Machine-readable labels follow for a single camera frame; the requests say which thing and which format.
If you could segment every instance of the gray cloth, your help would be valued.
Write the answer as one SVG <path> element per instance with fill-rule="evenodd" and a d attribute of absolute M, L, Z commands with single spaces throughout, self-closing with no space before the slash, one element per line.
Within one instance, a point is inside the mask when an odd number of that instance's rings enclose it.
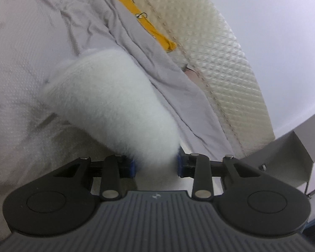
<path fill-rule="evenodd" d="M 117 0 L 0 0 L 2 190 L 76 156 L 106 155 L 88 134 L 52 113 L 38 94 L 58 63 L 86 49 L 114 46 L 146 73 L 192 151 L 212 160 L 232 153 L 204 93 Z"/>

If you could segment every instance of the white logo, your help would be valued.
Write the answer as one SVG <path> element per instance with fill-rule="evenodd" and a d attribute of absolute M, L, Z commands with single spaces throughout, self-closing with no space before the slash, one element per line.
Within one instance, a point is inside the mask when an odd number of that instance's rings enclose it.
<path fill-rule="evenodd" d="M 154 199 L 159 199 L 160 197 L 162 197 L 162 196 L 158 193 L 156 193 L 155 195 L 152 195 L 152 198 L 154 198 Z"/>

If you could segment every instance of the white fur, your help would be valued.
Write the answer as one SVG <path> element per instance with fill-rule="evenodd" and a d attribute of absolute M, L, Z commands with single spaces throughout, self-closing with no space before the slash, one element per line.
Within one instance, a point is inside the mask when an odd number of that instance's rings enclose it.
<path fill-rule="evenodd" d="M 66 62 L 44 87 L 43 98 L 100 143 L 136 159 L 140 188 L 175 186 L 180 143 L 176 123 L 127 53 L 88 51 Z"/>

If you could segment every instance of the white wall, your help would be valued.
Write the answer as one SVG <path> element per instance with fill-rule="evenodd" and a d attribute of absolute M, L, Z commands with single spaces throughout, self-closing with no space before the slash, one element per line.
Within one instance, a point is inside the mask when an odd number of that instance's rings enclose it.
<path fill-rule="evenodd" d="M 212 0 L 246 53 L 276 137 L 315 113 L 315 0 Z"/>

